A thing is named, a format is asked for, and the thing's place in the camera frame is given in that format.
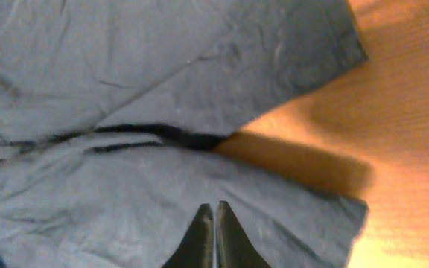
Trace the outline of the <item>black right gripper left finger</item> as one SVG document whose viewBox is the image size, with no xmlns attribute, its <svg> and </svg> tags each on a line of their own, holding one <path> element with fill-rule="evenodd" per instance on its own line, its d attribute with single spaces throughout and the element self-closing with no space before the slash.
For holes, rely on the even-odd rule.
<svg viewBox="0 0 429 268">
<path fill-rule="evenodd" d="M 202 204 L 178 248 L 162 268 L 212 268 L 214 223 L 210 205 Z"/>
</svg>

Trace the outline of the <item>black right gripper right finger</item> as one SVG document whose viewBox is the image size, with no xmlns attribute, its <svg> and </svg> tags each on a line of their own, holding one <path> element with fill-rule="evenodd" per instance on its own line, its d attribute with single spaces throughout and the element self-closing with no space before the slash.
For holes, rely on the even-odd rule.
<svg viewBox="0 0 429 268">
<path fill-rule="evenodd" d="M 217 262 L 220 268 L 270 268 L 251 244 L 227 201 L 217 207 Z"/>
</svg>

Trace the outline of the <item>dark blue shorts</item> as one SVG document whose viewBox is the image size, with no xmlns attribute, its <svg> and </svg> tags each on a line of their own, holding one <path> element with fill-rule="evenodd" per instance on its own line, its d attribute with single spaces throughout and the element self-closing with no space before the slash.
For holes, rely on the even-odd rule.
<svg viewBox="0 0 429 268">
<path fill-rule="evenodd" d="M 345 1 L 0 1 L 0 267 L 162 267 L 227 201 L 270 267 L 344 267 L 367 213 L 214 153 L 366 59 Z"/>
</svg>

